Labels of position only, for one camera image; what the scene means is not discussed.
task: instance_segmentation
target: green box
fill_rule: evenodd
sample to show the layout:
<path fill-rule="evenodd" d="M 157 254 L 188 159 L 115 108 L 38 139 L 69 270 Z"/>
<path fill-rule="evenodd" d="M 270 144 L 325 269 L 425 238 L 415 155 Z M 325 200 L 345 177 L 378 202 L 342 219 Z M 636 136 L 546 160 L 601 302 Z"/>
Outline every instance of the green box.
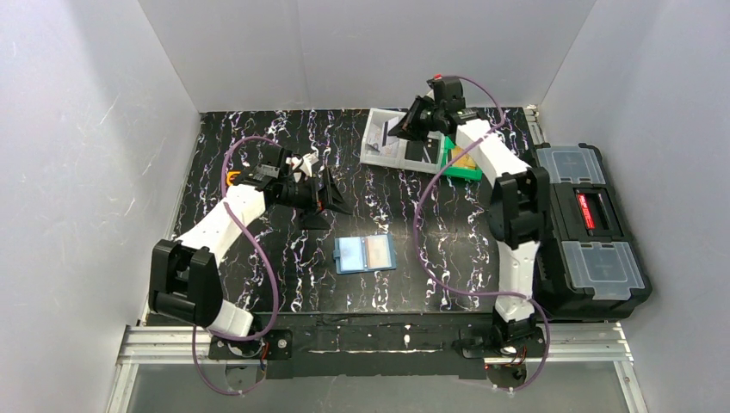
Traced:
<path fill-rule="evenodd" d="M 441 167 L 443 168 L 446 163 L 449 162 L 449 152 L 454 149 L 456 145 L 454 145 L 454 142 L 451 141 L 451 138 L 448 136 L 443 137 L 443 156 L 441 157 Z M 456 178 L 462 178 L 466 179 L 468 181 L 480 181 L 482 175 L 481 169 L 479 168 L 479 165 L 477 165 L 476 170 L 471 170 L 469 168 L 460 168 L 458 166 L 452 166 L 451 168 L 448 168 L 443 172 L 445 176 L 453 176 Z"/>

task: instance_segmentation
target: gray wall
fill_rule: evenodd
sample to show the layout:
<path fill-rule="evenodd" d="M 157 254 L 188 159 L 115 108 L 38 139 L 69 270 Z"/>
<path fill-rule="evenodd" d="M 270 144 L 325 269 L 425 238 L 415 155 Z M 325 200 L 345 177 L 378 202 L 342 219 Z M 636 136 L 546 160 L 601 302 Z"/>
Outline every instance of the gray wall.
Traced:
<path fill-rule="evenodd" d="M 598 0 L 541 107 L 605 155 L 655 291 L 627 322 L 650 411 L 727 411 L 730 3 Z"/>
<path fill-rule="evenodd" d="M 199 118 L 134 0 L 0 3 L 0 411 L 103 411 Z"/>
<path fill-rule="evenodd" d="M 407 107 L 438 72 L 537 104 L 594 2 L 140 0 L 201 112 Z"/>

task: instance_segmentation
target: purple cable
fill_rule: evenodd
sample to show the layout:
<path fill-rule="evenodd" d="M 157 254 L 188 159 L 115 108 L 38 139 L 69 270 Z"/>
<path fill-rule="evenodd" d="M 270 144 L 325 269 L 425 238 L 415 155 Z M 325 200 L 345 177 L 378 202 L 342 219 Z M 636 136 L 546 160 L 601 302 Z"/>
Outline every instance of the purple cable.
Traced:
<path fill-rule="evenodd" d="M 221 193 L 221 199 L 224 200 L 226 198 L 226 193 L 228 192 L 228 187 L 226 186 L 226 178 L 228 176 L 228 164 L 231 162 L 231 157 L 233 156 L 233 153 L 244 143 L 249 142 L 252 140 L 262 140 L 264 142 L 267 142 L 269 144 L 279 146 L 275 141 L 264 138 L 262 136 L 248 136 L 245 137 L 235 144 L 231 146 L 231 149 L 229 149 L 225 156 L 223 157 L 223 168 L 220 170 L 220 193 Z M 244 225 L 243 222 L 241 222 L 240 219 L 236 216 L 235 213 L 231 210 L 231 207 L 228 205 L 228 202 L 223 201 L 223 207 L 228 212 L 228 216 L 231 217 L 233 222 L 238 225 L 238 228 L 240 228 L 241 232 L 244 233 L 246 238 L 249 240 L 251 245 L 253 245 L 253 248 L 256 250 L 258 255 L 261 257 L 261 261 L 263 261 L 263 266 L 266 268 L 266 273 L 269 275 L 269 281 L 271 282 L 271 292 L 274 296 L 274 308 L 271 310 L 271 318 L 269 319 L 269 323 L 266 324 L 266 327 L 263 328 L 263 330 L 257 332 L 256 334 L 253 334 L 251 336 L 246 337 L 237 337 L 237 336 L 231 336 L 225 333 L 221 333 L 218 331 L 209 330 L 211 334 L 214 336 L 225 338 L 226 340 L 230 340 L 232 342 L 250 342 L 252 340 L 258 340 L 259 338 L 263 337 L 268 333 L 272 327 L 274 327 L 274 323 L 276 322 L 276 316 L 279 314 L 279 287 L 276 284 L 276 275 L 274 274 L 274 269 L 271 267 L 271 263 L 269 262 L 269 258 L 266 256 L 266 252 L 263 251 L 263 248 L 261 247 L 261 244 L 258 243 L 256 238 L 251 234 L 251 232 L 246 228 L 246 225 Z M 198 362 L 198 357 L 195 351 L 195 333 L 197 331 L 197 327 L 193 326 L 193 362 L 195 364 L 195 368 L 198 371 L 198 374 L 200 374 L 201 379 L 203 382 L 213 391 L 216 393 L 225 395 L 225 396 L 238 396 L 241 394 L 248 393 L 249 391 L 252 391 L 253 389 L 257 388 L 263 380 L 257 381 L 256 384 L 254 384 L 252 387 L 249 387 L 246 390 L 243 391 L 226 391 L 222 390 L 218 387 L 216 387 L 213 383 L 208 380 L 208 378 L 203 373 L 200 363 Z"/>
<path fill-rule="evenodd" d="M 542 359 L 540 360 L 540 364 L 537 366 L 535 373 L 533 373 L 530 376 L 530 378 L 527 379 L 522 385 L 515 387 L 513 389 L 515 391 L 519 391 L 519 390 L 524 389 L 528 385 L 530 385 L 533 381 L 535 381 L 538 374 L 540 374 L 542 369 L 545 367 L 545 362 L 548 361 L 548 351 L 550 349 L 550 326 L 548 325 L 548 316 L 545 314 L 545 311 L 542 309 L 542 307 L 539 304 L 537 304 L 537 302 L 534 299 L 530 299 L 527 296 L 520 294 L 520 293 L 514 293 L 514 292 L 510 292 L 510 291 L 470 292 L 470 291 L 466 291 L 466 290 L 459 290 L 457 288 L 449 287 L 448 285 L 446 285 L 446 283 L 444 283 L 443 281 L 436 278 L 435 274 L 432 274 L 429 271 L 429 269 L 427 267 L 427 262 L 423 259 L 422 254 L 421 254 L 421 252 L 422 252 L 421 245 L 418 242 L 418 219 L 421 216 L 421 211 L 424 209 L 424 203 L 425 203 L 426 198 L 430 195 L 431 191 L 433 191 L 433 188 L 436 186 L 436 183 L 438 182 L 439 178 L 441 178 L 443 173 L 448 168 L 450 168 L 451 165 L 458 162 L 459 159 L 461 159 L 462 157 L 465 157 L 469 153 L 469 151 L 471 151 L 472 149 L 477 147 L 479 144 L 481 144 L 484 141 L 484 138 L 486 138 L 490 133 L 494 132 L 499 127 L 504 125 L 504 121 L 505 121 L 504 110 L 502 110 L 502 107 L 499 106 L 499 103 L 497 102 L 497 100 L 494 99 L 494 96 L 492 96 L 492 94 L 489 93 L 489 91 L 484 86 L 480 85 L 479 83 L 475 82 L 474 80 L 472 80 L 468 77 L 463 77 L 463 76 L 455 76 L 455 77 L 458 77 L 461 80 L 466 80 L 467 82 L 473 84 L 477 88 L 481 89 L 481 91 L 486 93 L 486 95 L 489 96 L 490 99 L 492 99 L 492 102 L 494 102 L 494 105 L 497 106 L 497 111 L 499 112 L 499 123 L 497 125 L 492 126 L 492 128 L 489 129 L 489 131 L 487 131 L 485 133 L 485 136 L 474 141 L 472 144 L 470 144 L 469 146 L 464 148 L 464 150 L 461 151 L 461 153 L 459 155 L 457 155 L 456 157 L 451 159 L 448 163 L 446 163 L 446 165 L 444 165 L 443 168 L 441 168 L 441 170 L 439 170 L 438 173 L 436 173 L 436 175 L 431 179 L 429 184 L 426 186 L 424 193 L 421 195 L 421 198 L 418 200 L 418 204 L 416 205 L 416 212 L 413 217 L 413 246 L 416 249 L 417 259 L 418 259 L 418 262 L 421 263 L 421 267 L 423 267 L 426 274 L 438 286 L 441 286 L 441 288 L 443 288 L 444 290 L 450 291 L 455 294 L 467 295 L 467 296 L 471 296 L 471 297 L 497 297 L 497 296 L 502 295 L 502 296 L 517 297 L 519 299 L 526 299 L 526 300 L 528 300 L 528 302 L 530 304 L 532 304 L 532 306 L 534 306 L 534 308 L 537 310 L 537 312 L 540 313 L 542 322 L 545 325 L 545 352 L 542 354 Z"/>

